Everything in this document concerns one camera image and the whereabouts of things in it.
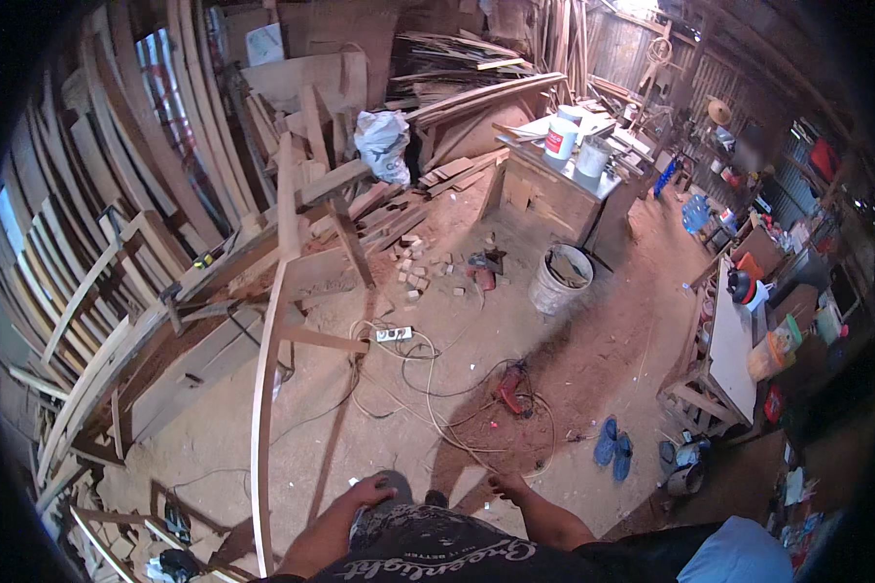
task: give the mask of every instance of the workbench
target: workbench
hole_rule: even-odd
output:
[[[763,305],[750,312],[733,302],[725,288],[732,264],[728,257],[717,262],[711,336],[703,356],[694,339],[700,333],[706,284],[697,290],[697,307],[675,376],[657,394],[667,413],[694,435],[722,436],[735,425],[754,426],[758,416],[758,383],[748,375],[746,364],[752,347],[767,333],[768,324]]]
[[[549,118],[533,121],[519,130],[547,134]],[[577,170],[573,158],[546,156],[544,147],[533,142],[519,142],[508,135],[498,135],[496,140],[509,149],[508,159],[496,169],[493,181],[493,186],[499,189],[495,193],[499,199],[496,203],[533,213],[550,228],[552,238],[583,246],[621,178],[611,169],[597,177],[586,176]],[[487,198],[492,194],[490,188]]]

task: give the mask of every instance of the white bucket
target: white bucket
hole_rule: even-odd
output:
[[[580,145],[580,153],[577,154],[577,170],[587,176],[599,178],[603,170],[607,168],[609,155],[612,154],[612,146],[601,137],[589,134],[583,138]]]
[[[568,159],[574,150],[574,142],[580,127],[576,123],[552,118],[548,127],[548,137],[545,138],[545,154],[558,159]]]
[[[577,268],[580,275],[587,279],[587,284],[575,289],[557,281],[551,275],[548,268],[548,254],[552,254],[554,257],[558,255],[567,256],[567,260],[570,261],[571,265]],[[532,304],[535,305],[538,311],[554,315],[570,303],[572,299],[587,291],[593,279],[594,265],[590,263],[590,260],[583,253],[570,245],[552,245],[548,248],[548,251],[541,255],[538,269],[535,272],[535,279],[528,286],[528,297],[532,300]]]
[[[562,120],[567,120],[571,123],[576,123],[580,125],[580,121],[583,120],[584,115],[586,115],[587,110],[583,107],[577,107],[576,105],[558,105],[557,106],[557,117]]]

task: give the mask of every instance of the cloth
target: cloth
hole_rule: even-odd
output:
[[[697,550],[679,574],[679,583],[789,583],[788,552],[758,522],[737,516],[726,520]]]

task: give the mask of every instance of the bottle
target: bottle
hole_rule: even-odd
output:
[[[705,196],[695,194],[684,204],[681,214],[684,216],[681,223],[692,235],[710,220],[710,205],[706,202]]]

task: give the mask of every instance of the red angle grinder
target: red angle grinder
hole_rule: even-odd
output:
[[[518,361],[506,367],[506,372],[502,374],[502,379],[499,381],[499,386],[496,390],[499,392],[499,397],[504,401],[512,412],[516,415],[521,415],[526,419],[531,416],[532,411],[526,410],[519,404],[519,400],[515,396],[515,389],[519,384],[528,378],[528,371],[525,367],[525,361]]]

